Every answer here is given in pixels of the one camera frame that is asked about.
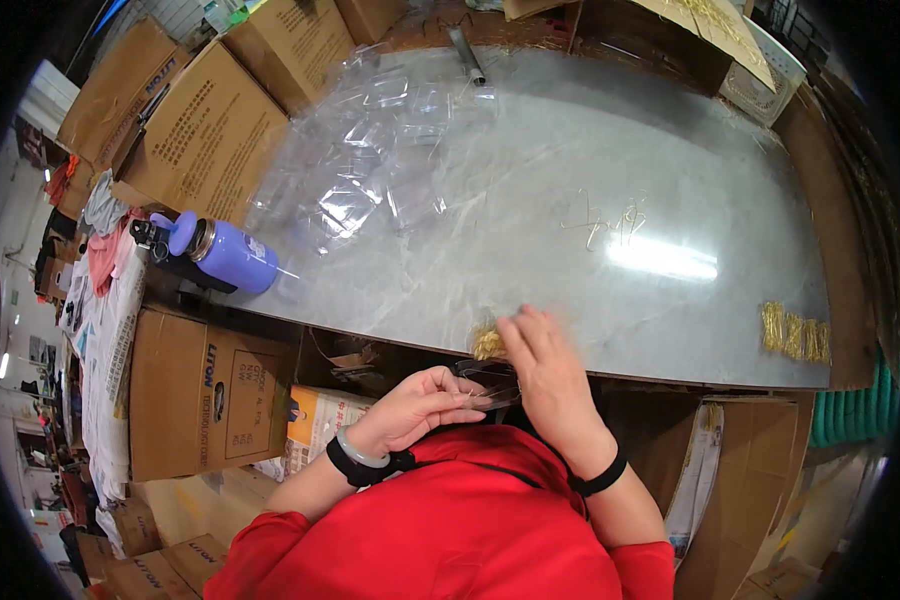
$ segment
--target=red shirt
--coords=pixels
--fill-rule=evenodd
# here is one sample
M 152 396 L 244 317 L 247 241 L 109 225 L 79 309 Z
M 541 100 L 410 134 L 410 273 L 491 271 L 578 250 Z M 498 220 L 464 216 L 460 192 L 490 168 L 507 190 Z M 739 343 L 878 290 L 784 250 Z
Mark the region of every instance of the red shirt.
M 536 438 L 462 427 L 411 450 L 417 462 L 451 460 L 345 498 L 314 524 L 260 514 L 204 598 L 673 598 L 673 547 L 601 546 L 563 463 Z

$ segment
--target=green hose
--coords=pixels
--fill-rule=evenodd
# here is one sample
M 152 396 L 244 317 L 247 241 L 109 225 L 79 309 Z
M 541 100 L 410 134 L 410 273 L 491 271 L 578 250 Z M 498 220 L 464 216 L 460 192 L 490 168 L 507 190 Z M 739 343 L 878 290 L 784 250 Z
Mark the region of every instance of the green hose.
M 877 351 L 875 362 L 873 387 L 816 394 L 810 429 L 811 448 L 863 442 L 893 433 L 900 412 L 900 386 L 891 378 L 882 351 Z

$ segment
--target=black wrist strap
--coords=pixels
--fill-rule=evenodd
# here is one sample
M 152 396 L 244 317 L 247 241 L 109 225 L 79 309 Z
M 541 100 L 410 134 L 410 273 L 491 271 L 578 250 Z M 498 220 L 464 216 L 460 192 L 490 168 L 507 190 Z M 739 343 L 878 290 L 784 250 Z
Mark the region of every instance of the black wrist strap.
M 617 448 L 617 457 L 613 459 L 610 466 L 606 470 L 589 481 L 584 481 L 573 473 L 570 474 L 570 489 L 578 493 L 584 498 L 591 497 L 598 492 L 606 490 L 620 479 L 620 475 L 624 474 L 627 468 L 627 457 L 624 456 L 622 448 Z
M 374 468 L 360 462 L 354 462 L 347 452 L 340 446 L 340 442 L 334 437 L 327 444 L 327 458 L 336 467 L 336 470 L 346 477 L 346 483 L 354 488 L 365 488 L 378 484 L 398 471 L 409 471 L 417 464 L 417 460 L 410 450 L 390 452 L 390 462 L 381 468 Z

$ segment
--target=woman's left hand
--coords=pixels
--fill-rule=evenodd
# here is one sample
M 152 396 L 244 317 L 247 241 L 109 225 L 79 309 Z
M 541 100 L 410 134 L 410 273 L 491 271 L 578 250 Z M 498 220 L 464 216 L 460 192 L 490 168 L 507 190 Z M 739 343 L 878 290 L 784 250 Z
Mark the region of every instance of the woman's left hand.
M 433 366 L 400 382 L 350 425 L 346 437 L 367 456 L 407 450 L 434 427 L 482 420 L 484 413 L 463 407 L 486 391 L 446 366 Z

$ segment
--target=table surface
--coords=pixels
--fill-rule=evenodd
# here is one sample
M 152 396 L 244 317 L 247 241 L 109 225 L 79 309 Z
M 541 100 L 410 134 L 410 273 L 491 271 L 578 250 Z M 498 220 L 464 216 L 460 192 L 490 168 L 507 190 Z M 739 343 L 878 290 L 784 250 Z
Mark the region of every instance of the table surface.
M 477 49 L 495 125 L 448 141 L 448 211 L 397 236 L 386 204 L 353 241 L 286 268 L 264 294 L 215 302 L 468 354 L 475 325 L 522 303 L 552 310 L 588 371 L 823 388 L 829 367 L 761 346 L 762 303 L 828 321 L 811 215 L 786 150 L 720 101 L 620 64 Z M 390 54 L 457 73 L 449 49 Z M 645 215 L 623 233 L 630 205 Z M 286 256 L 279 238 L 264 238 Z

